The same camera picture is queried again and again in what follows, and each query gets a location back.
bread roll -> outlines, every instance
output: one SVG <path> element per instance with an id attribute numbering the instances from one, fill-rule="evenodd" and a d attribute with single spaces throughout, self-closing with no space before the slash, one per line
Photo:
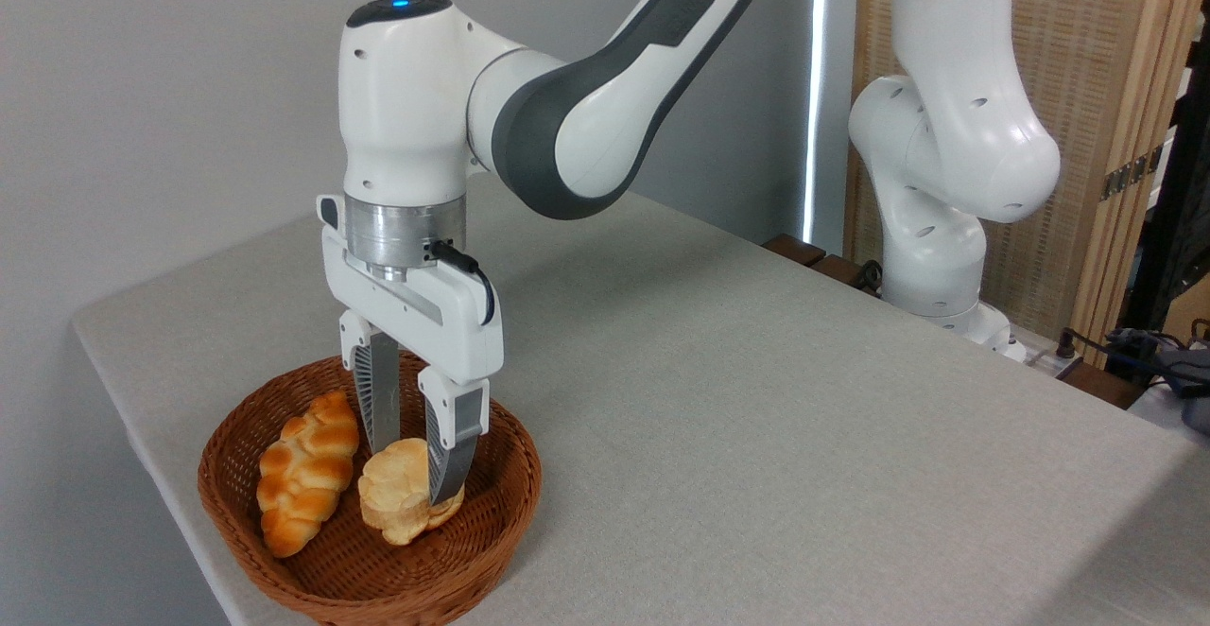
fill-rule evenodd
<path id="1" fill-rule="evenodd" d="M 353 478 L 357 417 L 341 391 L 317 397 L 260 456 L 260 528 L 273 557 L 289 557 L 319 533 Z"/>
<path id="2" fill-rule="evenodd" d="M 362 519 L 382 530 L 388 544 L 405 546 L 420 532 L 436 529 L 462 506 L 466 487 L 437 506 L 428 505 L 428 444 L 399 440 L 374 454 L 357 479 Z"/>

gray tablecloth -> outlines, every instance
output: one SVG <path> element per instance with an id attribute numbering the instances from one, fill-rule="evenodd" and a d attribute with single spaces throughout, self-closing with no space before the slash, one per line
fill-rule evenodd
<path id="1" fill-rule="evenodd" d="M 468 242 L 544 486 L 460 622 L 1210 624 L 1197 446 L 640 196 L 559 223 L 476 178 Z M 340 312 L 305 218 L 75 317 L 235 624 L 309 621 L 226 552 L 202 447 Z"/>

brown woven basket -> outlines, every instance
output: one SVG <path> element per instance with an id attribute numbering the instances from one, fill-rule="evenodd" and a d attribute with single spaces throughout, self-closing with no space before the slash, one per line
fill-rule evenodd
<path id="1" fill-rule="evenodd" d="M 410 379 L 399 402 L 404 437 L 425 436 L 424 397 L 415 386 L 424 367 L 419 358 L 401 355 L 401 377 Z M 534 517 L 542 472 L 532 440 L 492 401 L 490 429 L 479 438 L 462 509 L 436 530 L 396 547 L 362 522 L 356 482 L 370 455 L 363 429 L 353 484 L 336 513 L 298 555 L 277 559 L 260 533 L 260 454 L 277 441 L 286 420 L 333 390 L 345 390 L 361 415 L 352 375 L 339 357 L 277 377 L 248 396 L 202 452 L 202 506 L 260 591 L 321 624 L 448 624 L 466 614 L 500 581 Z"/>

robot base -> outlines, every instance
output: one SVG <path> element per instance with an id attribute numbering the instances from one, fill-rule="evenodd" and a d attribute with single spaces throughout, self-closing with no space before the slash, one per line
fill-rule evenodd
<path id="1" fill-rule="evenodd" d="M 969 310 L 956 312 L 953 316 L 923 316 L 921 318 L 946 331 L 952 331 L 967 340 L 999 352 L 1015 362 L 1025 362 L 1025 345 L 1013 338 L 1013 326 L 1008 322 L 1008 317 L 991 305 L 976 303 Z"/>

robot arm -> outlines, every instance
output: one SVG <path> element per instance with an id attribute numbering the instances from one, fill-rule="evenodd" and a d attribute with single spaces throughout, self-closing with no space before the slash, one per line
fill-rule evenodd
<path id="1" fill-rule="evenodd" d="M 858 97 L 849 134 L 883 223 L 883 299 L 1007 351 L 1008 322 L 979 303 L 986 237 L 1045 202 L 1059 148 L 1025 94 L 1012 0 L 892 0 L 908 75 Z"/>
<path id="2" fill-rule="evenodd" d="M 373 449 L 398 440 L 398 346 L 430 364 L 430 498 L 466 478 L 503 363 L 495 291 L 465 255 L 466 178 L 488 170 L 530 208 L 578 219 L 634 179 L 664 115 L 751 0 L 643 0 L 592 57 L 565 64 L 448 0 L 378 0 L 340 47 L 344 196 L 319 196 L 324 270 L 348 311 Z"/>

